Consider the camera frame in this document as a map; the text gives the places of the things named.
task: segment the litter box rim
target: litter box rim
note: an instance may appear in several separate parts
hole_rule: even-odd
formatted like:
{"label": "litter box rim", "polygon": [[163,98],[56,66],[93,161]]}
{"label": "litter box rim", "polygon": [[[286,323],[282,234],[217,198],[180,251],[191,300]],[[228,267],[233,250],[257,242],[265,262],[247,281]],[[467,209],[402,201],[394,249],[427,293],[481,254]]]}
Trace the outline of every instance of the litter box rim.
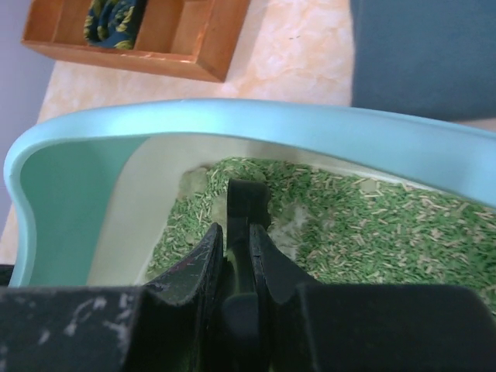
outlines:
{"label": "litter box rim", "polygon": [[24,163],[43,148],[167,134],[237,137],[308,150],[496,207],[496,133],[364,108],[245,99],[185,99],[94,108],[40,123],[10,148],[4,180],[19,247],[10,286],[29,283],[36,223],[21,187]]}

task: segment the litter box inner wall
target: litter box inner wall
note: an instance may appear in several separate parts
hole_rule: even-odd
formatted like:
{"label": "litter box inner wall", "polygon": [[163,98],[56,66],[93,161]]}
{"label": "litter box inner wall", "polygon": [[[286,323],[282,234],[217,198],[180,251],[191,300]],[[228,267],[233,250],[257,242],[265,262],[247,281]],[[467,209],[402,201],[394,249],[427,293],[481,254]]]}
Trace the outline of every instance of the litter box inner wall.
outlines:
{"label": "litter box inner wall", "polygon": [[115,180],[142,142],[62,143],[25,162],[21,185],[36,223],[36,246],[28,248],[34,260],[29,285],[86,283]]}
{"label": "litter box inner wall", "polygon": [[155,136],[129,158],[115,183],[88,285],[142,283],[182,174],[227,157],[288,160],[337,174],[400,181],[342,160],[272,143],[205,135]]}

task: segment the beige tile floor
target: beige tile floor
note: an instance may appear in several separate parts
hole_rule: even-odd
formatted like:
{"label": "beige tile floor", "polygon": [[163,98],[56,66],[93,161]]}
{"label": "beige tile floor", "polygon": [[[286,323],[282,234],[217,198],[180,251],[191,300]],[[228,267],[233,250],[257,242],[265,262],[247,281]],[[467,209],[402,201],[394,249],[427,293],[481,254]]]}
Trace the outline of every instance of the beige tile floor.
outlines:
{"label": "beige tile floor", "polygon": [[[86,108],[192,97],[348,105],[352,70],[348,0],[252,0],[226,83],[57,62],[40,121]],[[496,119],[471,125],[496,130]],[[15,262],[17,243],[12,208],[0,263]]]}

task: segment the gray wall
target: gray wall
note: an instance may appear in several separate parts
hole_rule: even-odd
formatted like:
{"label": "gray wall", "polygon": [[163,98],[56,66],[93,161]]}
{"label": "gray wall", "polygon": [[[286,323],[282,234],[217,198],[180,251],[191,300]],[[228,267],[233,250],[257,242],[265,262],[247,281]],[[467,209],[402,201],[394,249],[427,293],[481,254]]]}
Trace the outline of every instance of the gray wall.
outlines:
{"label": "gray wall", "polygon": [[[53,61],[20,44],[31,0],[0,0],[0,164],[12,143],[36,123]],[[10,208],[0,182],[0,235]]]}

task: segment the wooden compartment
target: wooden compartment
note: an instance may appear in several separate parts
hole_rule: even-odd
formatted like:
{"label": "wooden compartment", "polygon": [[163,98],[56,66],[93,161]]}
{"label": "wooden compartment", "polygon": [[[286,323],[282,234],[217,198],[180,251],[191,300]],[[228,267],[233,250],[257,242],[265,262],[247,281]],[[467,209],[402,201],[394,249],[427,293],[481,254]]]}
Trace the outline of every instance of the wooden compartment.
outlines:
{"label": "wooden compartment", "polygon": [[250,0],[148,0],[133,50],[89,46],[91,0],[33,0],[22,43],[57,60],[224,81]]}

